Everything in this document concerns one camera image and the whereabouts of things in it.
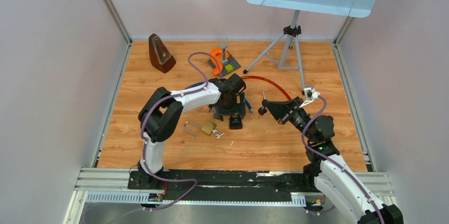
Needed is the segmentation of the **brass padlock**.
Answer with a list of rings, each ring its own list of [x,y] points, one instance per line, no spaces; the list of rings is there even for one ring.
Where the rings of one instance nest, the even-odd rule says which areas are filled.
[[[201,125],[199,125],[199,124],[197,124],[197,123],[195,123],[195,122],[192,122],[192,121],[186,121],[186,122],[184,123],[184,125],[183,125],[183,129],[184,129],[187,133],[189,133],[190,135],[192,135],[192,136],[194,136],[194,137],[196,137],[197,134],[194,133],[192,130],[190,130],[190,129],[188,128],[189,125],[195,126],[196,128],[200,129],[203,133],[205,133],[205,134],[207,134],[207,135],[211,135],[211,134],[214,134],[214,135],[215,135],[215,134],[218,132],[217,129],[216,129],[217,125],[216,125],[215,123],[213,123],[213,122],[208,121],[208,122],[206,122],[204,125],[201,126]]]

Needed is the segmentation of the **black head key bunch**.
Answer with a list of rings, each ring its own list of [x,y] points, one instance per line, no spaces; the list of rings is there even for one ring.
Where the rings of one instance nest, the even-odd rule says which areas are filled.
[[[266,100],[266,96],[263,90],[261,90],[261,94],[262,94],[262,101],[261,101],[261,107],[258,109],[258,114],[260,117],[262,117],[264,114],[267,113],[267,109],[264,105],[264,101]]]

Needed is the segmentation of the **padlock silver keys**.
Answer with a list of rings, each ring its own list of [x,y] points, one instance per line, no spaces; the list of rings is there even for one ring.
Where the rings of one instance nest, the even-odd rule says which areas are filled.
[[[213,130],[212,133],[217,139],[220,139],[225,134],[224,132],[219,132],[218,130]]]

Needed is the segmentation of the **red cable lock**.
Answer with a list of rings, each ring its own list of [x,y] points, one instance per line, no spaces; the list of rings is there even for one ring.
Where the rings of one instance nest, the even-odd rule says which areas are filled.
[[[292,99],[286,90],[284,90],[279,84],[277,84],[276,82],[274,82],[268,78],[265,78],[262,76],[243,76],[242,79],[255,79],[255,80],[261,80],[261,81],[267,82],[267,83],[271,84],[272,86],[274,86],[275,88],[277,88],[287,98],[287,100]]]

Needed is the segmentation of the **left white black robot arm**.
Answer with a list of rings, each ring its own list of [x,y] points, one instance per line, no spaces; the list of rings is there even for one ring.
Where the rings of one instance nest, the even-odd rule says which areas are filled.
[[[229,127],[241,129],[246,115],[245,89],[244,80],[237,74],[213,78],[181,91],[168,91],[164,87],[156,89],[138,115],[144,142],[138,164],[142,182],[150,189],[161,185],[165,141],[174,133],[183,113],[207,105],[214,119],[223,121],[229,117]]]

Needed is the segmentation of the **small black padlock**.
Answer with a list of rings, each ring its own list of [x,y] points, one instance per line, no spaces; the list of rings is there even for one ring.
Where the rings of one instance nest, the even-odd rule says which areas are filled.
[[[239,130],[243,128],[242,118],[239,115],[231,115],[229,118],[229,129]]]

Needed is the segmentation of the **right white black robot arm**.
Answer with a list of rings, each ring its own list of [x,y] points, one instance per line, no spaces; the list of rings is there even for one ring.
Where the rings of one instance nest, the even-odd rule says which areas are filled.
[[[401,210],[386,204],[355,175],[334,145],[334,119],[323,115],[323,106],[311,116],[303,108],[305,101],[262,100],[261,115],[269,112],[278,124],[291,123],[301,132],[301,140],[310,163],[303,168],[303,186],[323,193],[350,223],[403,223]]]

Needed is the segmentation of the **blue cable lock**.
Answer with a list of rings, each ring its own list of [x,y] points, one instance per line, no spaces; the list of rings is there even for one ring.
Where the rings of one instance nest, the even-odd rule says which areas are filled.
[[[192,87],[197,87],[197,86],[200,86],[200,85],[202,85],[202,84],[204,84],[204,82],[194,83],[194,84],[192,84],[192,85],[186,87],[186,89],[189,89],[189,88],[192,88]],[[250,112],[251,112],[253,115],[255,115],[254,109],[252,108],[251,104],[247,101],[246,98],[244,98],[244,103],[245,103],[245,105],[247,106],[247,108],[250,110]]]

